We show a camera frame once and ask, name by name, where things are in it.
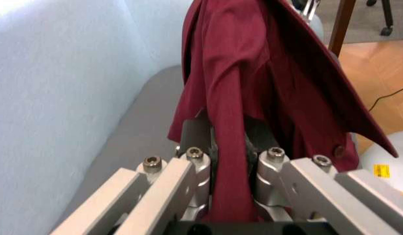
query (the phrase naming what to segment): white object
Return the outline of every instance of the white object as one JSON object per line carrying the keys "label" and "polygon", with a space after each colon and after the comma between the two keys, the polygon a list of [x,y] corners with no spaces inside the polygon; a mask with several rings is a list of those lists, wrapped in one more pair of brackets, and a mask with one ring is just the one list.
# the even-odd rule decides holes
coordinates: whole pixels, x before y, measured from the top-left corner
{"label": "white object", "polygon": [[373,144],[360,156],[360,164],[362,168],[372,173],[374,173],[375,165],[388,166],[389,177],[379,178],[403,192],[403,131],[388,135],[387,137],[397,150],[399,157],[393,158],[383,148],[377,144]]}

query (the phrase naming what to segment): screw head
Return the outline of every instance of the screw head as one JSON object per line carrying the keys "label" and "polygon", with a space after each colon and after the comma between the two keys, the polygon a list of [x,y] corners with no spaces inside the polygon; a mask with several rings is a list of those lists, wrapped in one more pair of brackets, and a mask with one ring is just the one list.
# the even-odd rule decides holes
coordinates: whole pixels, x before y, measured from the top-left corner
{"label": "screw head", "polygon": [[284,149],[279,147],[272,147],[267,151],[267,157],[274,163],[282,163],[286,153]]}
{"label": "screw head", "polygon": [[159,156],[147,157],[143,160],[143,170],[146,173],[157,173],[162,169],[162,161]]}
{"label": "screw head", "polygon": [[324,155],[313,155],[312,157],[313,162],[320,167],[323,171],[329,172],[332,166],[332,161],[328,157]]}
{"label": "screw head", "polygon": [[190,147],[187,149],[187,152],[185,153],[187,159],[189,160],[201,160],[203,159],[203,151],[197,147]]}

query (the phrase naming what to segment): red fabric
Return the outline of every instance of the red fabric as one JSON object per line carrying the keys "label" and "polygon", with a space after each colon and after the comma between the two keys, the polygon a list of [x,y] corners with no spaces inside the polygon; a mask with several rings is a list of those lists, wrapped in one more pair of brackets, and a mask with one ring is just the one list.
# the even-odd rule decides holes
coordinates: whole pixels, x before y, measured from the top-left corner
{"label": "red fabric", "polygon": [[[195,0],[183,27],[185,87],[169,138],[207,108],[219,146],[211,221],[255,221],[243,116],[267,122],[292,159],[357,167],[347,132],[396,151],[324,45],[285,0]],[[334,149],[343,146],[343,156]]]}

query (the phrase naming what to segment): gray couch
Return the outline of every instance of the gray couch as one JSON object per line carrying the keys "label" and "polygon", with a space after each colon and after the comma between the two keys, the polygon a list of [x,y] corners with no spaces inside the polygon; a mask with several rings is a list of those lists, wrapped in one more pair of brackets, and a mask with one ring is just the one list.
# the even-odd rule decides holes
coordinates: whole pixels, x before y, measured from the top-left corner
{"label": "gray couch", "polygon": [[145,157],[169,161],[176,144],[166,138],[183,88],[181,67],[162,70],[142,88],[134,103],[89,167],[58,223],[68,217],[120,167],[136,169]]}

